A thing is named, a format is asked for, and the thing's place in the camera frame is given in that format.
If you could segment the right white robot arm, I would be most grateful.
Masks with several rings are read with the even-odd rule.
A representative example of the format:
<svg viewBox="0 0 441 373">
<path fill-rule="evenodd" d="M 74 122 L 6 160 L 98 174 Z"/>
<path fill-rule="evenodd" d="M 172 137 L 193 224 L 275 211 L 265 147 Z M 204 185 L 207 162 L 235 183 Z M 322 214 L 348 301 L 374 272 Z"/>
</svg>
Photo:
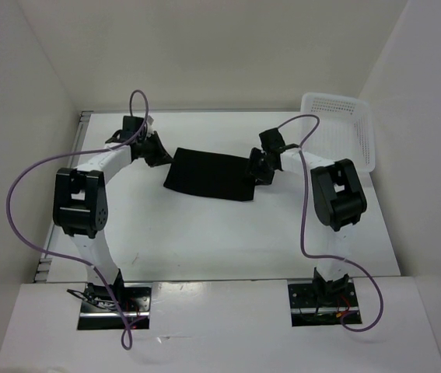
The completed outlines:
<svg viewBox="0 0 441 373">
<path fill-rule="evenodd" d="M 261 147 L 252 148 L 247 167 L 256 183 L 271 184 L 277 171 L 303 177 L 300 248 L 317 263 L 313 299 L 330 305 L 348 290 L 349 267 L 371 277 L 363 265 L 349 258 L 352 235 L 367 209 L 355 165 L 350 159 L 332 161 L 305 152 L 303 142 L 288 144 L 277 128 L 263 131 L 259 138 Z"/>
</svg>

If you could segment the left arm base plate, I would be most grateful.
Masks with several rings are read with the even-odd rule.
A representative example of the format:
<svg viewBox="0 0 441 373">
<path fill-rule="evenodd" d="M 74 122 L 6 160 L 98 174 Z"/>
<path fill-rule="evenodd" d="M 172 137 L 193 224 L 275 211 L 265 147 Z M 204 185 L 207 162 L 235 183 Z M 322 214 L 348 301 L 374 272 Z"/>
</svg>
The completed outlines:
<svg viewBox="0 0 441 373">
<path fill-rule="evenodd" d="M 81 300 L 77 330 L 124 329 L 115 302 L 105 287 L 88 284 L 84 291 L 70 290 L 70 292 Z M 123 288 L 120 307 L 131 329 L 149 328 L 151 300 L 152 289 L 148 284 Z"/>
</svg>

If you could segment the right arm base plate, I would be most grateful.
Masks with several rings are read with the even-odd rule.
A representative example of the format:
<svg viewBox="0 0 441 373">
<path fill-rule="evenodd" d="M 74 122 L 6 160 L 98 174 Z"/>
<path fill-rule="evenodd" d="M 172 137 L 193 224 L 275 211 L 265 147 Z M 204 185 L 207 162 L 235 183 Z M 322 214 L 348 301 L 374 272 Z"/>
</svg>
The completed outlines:
<svg viewBox="0 0 441 373">
<path fill-rule="evenodd" d="M 333 295 L 329 301 L 319 303 L 311 280 L 290 281 L 287 284 L 292 327 L 361 325 L 362 318 L 355 286 L 349 282 L 340 295 Z"/>
</svg>

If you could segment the black skirt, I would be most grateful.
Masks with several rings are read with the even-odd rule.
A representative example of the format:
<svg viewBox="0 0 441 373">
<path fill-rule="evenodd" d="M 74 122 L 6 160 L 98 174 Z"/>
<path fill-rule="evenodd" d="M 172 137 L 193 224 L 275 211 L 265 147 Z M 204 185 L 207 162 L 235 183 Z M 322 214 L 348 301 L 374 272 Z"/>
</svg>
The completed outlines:
<svg viewBox="0 0 441 373">
<path fill-rule="evenodd" d="M 247 158 L 178 148 L 163 186 L 196 197 L 249 202 L 255 180 L 247 167 Z"/>
</svg>

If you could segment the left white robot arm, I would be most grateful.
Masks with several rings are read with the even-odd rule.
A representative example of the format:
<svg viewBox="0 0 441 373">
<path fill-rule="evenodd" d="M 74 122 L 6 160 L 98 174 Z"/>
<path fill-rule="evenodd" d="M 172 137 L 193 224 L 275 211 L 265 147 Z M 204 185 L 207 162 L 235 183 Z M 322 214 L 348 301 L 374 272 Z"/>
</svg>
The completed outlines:
<svg viewBox="0 0 441 373">
<path fill-rule="evenodd" d="M 98 152 L 75 168 L 61 168 L 54 183 L 54 224 L 70 237 L 87 270 L 88 302 L 114 311 L 127 302 L 121 270 L 114 262 L 104 232 L 109 218 L 106 186 L 137 159 L 150 167 L 170 164 L 173 158 L 152 128 L 151 117 L 125 116 Z"/>
</svg>

